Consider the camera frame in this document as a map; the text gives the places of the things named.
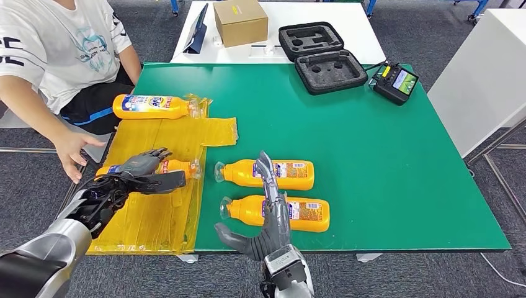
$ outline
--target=yellow plastic sheet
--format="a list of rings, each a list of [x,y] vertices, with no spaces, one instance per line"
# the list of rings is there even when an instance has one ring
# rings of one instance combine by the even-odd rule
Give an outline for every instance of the yellow plastic sheet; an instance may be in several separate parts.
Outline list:
[[[208,115],[208,101],[203,101]],[[206,146],[234,145],[238,139],[236,119],[123,120],[115,134],[104,165],[119,165],[130,156],[166,147],[169,157],[181,161],[199,159],[205,165]],[[88,254],[177,255],[194,249],[203,178],[170,194],[130,194]]]

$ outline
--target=robotic hand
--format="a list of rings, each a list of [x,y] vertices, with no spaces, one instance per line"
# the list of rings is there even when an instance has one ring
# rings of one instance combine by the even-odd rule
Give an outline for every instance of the robotic hand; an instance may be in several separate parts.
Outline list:
[[[144,152],[126,161],[122,172],[88,181],[46,232],[0,254],[0,298],[64,297],[91,240],[124,206],[129,193],[167,193],[185,186],[184,171],[154,174],[170,154],[166,148]]]
[[[255,261],[264,261],[265,282],[260,290],[265,297],[314,297],[309,267],[303,255],[290,243],[287,194],[279,193],[272,160],[262,151],[256,160],[265,191],[265,219],[258,236],[247,238],[216,223],[220,240]]]

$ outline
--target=controller screen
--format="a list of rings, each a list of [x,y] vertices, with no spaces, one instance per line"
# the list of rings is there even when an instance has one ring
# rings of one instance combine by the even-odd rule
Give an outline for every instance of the controller screen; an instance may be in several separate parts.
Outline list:
[[[417,80],[418,79],[411,73],[408,73],[405,70],[400,70],[400,74],[396,77],[393,87],[400,90],[405,95],[410,95]]]

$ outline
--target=orange bottle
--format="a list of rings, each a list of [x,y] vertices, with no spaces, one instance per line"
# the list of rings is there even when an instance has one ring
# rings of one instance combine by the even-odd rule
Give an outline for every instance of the orange bottle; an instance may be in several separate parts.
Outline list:
[[[178,119],[186,115],[201,117],[196,99],[185,101],[174,96],[121,94],[115,98],[113,110],[121,119]]]
[[[273,160],[280,189],[296,189],[307,191],[314,185],[314,165],[303,160]],[[255,160],[240,160],[225,165],[218,162],[215,165],[215,179],[217,182],[231,181],[239,186],[263,187],[261,175],[256,171]]]
[[[179,161],[179,160],[163,160],[155,173],[158,174],[164,174],[171,171],[179,171],[183,170],[186,179],[194,178],[199,179],[201,178],[201,166],[199,165],[199,160],[194,161]],[[99,176],[102,174],[108,174],[108,173],[119,173],[120,172],[120,165],[115,166],[103,166],[101,167],[95,176]]]
[[[329,228],[331,213],[324,200],[287,197],[288,217],[292,230],[325,232]],[[262,226],[265,217],[265,197],[247,196],[239,200],[225,197],[220,207],[221,218],[233,218],[248,225]]]

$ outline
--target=green mat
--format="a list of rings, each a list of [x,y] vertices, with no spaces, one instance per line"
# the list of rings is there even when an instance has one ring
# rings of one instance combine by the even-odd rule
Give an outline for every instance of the green mat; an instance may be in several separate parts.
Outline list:
[[[367,85],[311,96],[292,64],[150,65],[139,86],[148,94],[206,96],[214,100],[210,117],[238,118],[238,144],[208,149],[197,252],[230,250],[213,228],[223,196],[263,194],[216,183],[215,163],[254,159],[260,150],[314,163],[314,188],[288,194],[328,201],[331,226],[293,232],[301,250],[510,248],[420,84],[402,107]],[[247,236],[259,232],[225,223]]]

